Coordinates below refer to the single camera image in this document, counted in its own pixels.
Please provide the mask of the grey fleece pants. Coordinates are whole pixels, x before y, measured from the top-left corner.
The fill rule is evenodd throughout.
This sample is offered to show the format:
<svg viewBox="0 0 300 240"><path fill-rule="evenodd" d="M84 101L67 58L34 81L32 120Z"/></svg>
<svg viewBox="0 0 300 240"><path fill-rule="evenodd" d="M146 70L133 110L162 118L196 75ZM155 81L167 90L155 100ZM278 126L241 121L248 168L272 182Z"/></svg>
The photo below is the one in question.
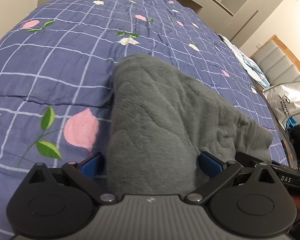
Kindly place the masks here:
<svg viewBox="0 0 300 240"><path fill-rule="evenodd" d="M107 184L115 195L185 196L208 181L198 157L271 161L272 133L178 68L149 55L114 69Z"/></svg>

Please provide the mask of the white printed plastic bag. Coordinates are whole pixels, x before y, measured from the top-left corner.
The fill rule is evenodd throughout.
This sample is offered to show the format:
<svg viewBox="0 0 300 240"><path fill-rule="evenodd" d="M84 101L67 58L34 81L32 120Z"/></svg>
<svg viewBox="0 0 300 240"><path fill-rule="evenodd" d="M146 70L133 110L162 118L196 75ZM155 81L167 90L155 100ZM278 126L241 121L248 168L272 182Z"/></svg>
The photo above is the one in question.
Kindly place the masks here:
<svg viewBox="0 0 300 240"><path fill-rule="evenodd" d="M283 129L289 118L300 114L300 81L271 86L262 94Z"/></svg>

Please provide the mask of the white blue patterned pillow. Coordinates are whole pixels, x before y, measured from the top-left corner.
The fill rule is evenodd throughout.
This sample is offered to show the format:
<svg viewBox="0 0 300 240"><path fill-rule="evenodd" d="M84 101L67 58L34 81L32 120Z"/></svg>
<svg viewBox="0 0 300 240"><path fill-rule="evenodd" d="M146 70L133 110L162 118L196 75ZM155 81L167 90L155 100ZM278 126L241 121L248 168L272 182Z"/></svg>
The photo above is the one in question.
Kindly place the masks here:
<svg viewBox="0 0 300 240"><path fill-rule="evenodd" d="M229 47L235 57L238 59L242 68L248 73L248 75L256 81L263 89L270 87L270 83L260 67L254 60L247 57L245 53L241 52L234 44L232 44L225 36L219 34L222 41Z"/></svg>

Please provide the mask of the blue checked floral quilt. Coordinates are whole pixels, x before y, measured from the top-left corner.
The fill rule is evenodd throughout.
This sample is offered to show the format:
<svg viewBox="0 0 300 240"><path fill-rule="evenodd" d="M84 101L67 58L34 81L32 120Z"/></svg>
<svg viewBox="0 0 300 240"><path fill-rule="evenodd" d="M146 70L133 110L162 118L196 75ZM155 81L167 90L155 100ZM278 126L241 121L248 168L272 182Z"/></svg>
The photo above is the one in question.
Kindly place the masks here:
<svg viewBox="0 0 300 240"><path fill-rule="evenodd" d="M0 40L0 239L6 206L34 163L49 167L105 153L111 76L122 58L157 57L195 77L273 134L264 99L219 35L176 0L51 0Z"/></svg>

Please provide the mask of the grey padded wooden headboard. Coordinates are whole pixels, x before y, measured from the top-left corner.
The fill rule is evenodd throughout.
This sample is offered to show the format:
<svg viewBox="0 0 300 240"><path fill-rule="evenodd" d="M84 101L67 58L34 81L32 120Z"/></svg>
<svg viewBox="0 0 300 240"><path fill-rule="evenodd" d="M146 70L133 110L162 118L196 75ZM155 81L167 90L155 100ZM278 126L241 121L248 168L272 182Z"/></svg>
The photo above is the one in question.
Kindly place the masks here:
<svg viewBox="0 0 300 240"><path fill-rule="evenodd" d="M276 35L250 58L259 66L272 86L300 81L300 61Z"/></svg>

